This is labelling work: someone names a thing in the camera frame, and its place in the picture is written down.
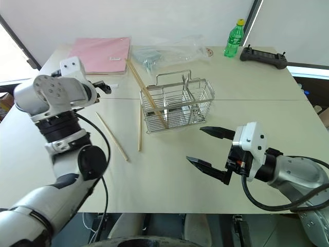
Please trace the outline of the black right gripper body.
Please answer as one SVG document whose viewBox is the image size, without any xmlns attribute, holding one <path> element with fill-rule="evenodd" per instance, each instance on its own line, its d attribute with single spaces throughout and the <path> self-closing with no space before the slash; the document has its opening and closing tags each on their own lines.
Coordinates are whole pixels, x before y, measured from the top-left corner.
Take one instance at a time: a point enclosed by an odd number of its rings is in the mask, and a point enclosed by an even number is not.
<svg viewBox="0 0 329 247">
<path fill-rule="evenodd" d="M 225 180 L 230 180 L 232 173 L 249 177 L 253 156 L 251 152 L 244 151 L 240 146 L 231 145 L 225 168 Z"/>
</svg>

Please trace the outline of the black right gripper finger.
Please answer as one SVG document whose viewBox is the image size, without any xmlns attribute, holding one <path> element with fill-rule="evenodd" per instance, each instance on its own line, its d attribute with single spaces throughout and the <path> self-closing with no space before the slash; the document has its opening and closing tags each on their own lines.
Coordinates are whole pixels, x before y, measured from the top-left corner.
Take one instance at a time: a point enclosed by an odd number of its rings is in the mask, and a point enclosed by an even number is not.
<svg viewBox="0 0 329 247">
<path fill-rule="evenodd" d="M 221 171 L 215 169 L 210 163 L 195 157 L 186 156 L 186 159 L 202 173 L 221 181 L 225 185 L 229 185 L 232 175 L 231 171 Z"/>
<path fill-rule="evenodd" d="M 205 126 L 205 127 L 201 127 L 200 130 L 213 137 L 220 139 L 233 140 L 235 136 L 235 131 L 221 127 Z"/>
</svg>

